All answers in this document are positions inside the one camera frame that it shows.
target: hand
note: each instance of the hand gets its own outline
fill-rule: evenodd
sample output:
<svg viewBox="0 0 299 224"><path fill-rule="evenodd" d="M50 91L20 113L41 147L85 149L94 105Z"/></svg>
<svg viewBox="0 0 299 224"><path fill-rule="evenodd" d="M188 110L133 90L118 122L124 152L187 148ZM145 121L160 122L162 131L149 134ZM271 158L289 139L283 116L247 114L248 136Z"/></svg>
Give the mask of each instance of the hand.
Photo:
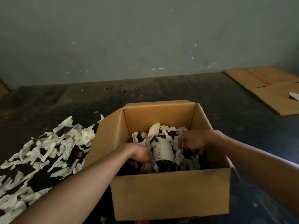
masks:
<svg viewBox="0 0 299 224"><path fill-rule="evenodd" d="M204 147L211 141L211 138L220 133L220 131L215 130L188 131L178 138L178 148L199 150L199 153L202 154Z"/></svg>
<svg viewBox="0 0 299 224"><path fill-rule="evenodd" d="M134 143L123 144L123 146L130 151L130 159L128 160L128 163L131 166L138 168L137 162L140 162L142 165L145 165L148 162L153 166L152 152L149 148Z"/></svg>

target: gray wall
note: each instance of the gray wall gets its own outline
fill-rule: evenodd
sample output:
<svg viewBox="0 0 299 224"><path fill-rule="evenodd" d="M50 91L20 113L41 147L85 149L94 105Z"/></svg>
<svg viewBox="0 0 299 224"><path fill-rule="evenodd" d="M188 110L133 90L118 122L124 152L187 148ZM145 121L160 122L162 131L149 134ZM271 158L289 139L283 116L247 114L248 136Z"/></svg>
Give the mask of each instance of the gray wall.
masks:
<svg viewBox="0 0 299 224"><path fill-rule="evenodd" d="M0 0L0 79L14 89L263 65L296 73L298 7L299 0Z"/></svg>

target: forearm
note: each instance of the forearm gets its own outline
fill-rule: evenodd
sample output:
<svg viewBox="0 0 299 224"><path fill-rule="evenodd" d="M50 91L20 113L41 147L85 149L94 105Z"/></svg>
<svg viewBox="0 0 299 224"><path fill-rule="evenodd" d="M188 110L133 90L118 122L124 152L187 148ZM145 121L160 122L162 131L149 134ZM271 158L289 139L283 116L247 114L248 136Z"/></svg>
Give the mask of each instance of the forearm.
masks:
<svg viewBox="0 0 299 224"><path fill-rule="evenodd" d="M299 165L219 134L210 142L267 193L299 215Z"/></svg>
<svg viewBox="0 0 299 224"><path fill-rule="evenodd" d="M83 223L130 156L129 149L117 149L57 185L12 223Z"/></svg>

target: floor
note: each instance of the floor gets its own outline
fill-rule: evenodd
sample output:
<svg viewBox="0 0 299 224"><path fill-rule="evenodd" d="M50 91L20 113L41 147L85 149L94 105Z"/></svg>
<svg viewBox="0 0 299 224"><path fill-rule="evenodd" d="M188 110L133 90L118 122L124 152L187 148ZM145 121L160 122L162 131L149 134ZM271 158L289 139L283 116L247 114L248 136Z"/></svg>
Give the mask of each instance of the floor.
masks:
<svg viewBox="0 0 299 224"><path fill-rule="evenodd" d="M100 114L107 116L127 103L183 99L199 102L214 129L299 164L299 116L275 114L222 72L21 87L0 100L0 163L18 152L31 137L53 130L69 116L73 116L74 124L88 127L100 119ZM18 170L25 173L26 166L0 170L0 175L14 176ZM237 170L241 180L232 172L230 214L204 218L201 222L299 223L242 170ZM46 188L47 184L45 178L31 180L36 190ZM113 222L109 188L86 223L94 223L101 216Z"/></svg>

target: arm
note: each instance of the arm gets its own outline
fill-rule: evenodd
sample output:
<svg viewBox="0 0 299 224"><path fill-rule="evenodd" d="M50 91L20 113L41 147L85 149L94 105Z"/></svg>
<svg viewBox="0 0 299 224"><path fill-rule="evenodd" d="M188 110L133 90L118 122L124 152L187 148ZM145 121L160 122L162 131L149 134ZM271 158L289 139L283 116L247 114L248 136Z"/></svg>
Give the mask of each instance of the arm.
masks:
<svg viewBox="0 0 299 224"><path fill-rule="evenodd" d="M268 194L299 215L299 165L234 140L220 131L189 131L178 139L179 148L213 146L250 174Z"/></svg>
<svg viewBox="0 0 299 224"><path fill-rule="evenodd" d="M148 148L132 143L123 144L117 150L58 184L11 223L83 223L111 180L129 158L141 163L152 162L152 155Z"/></svg>

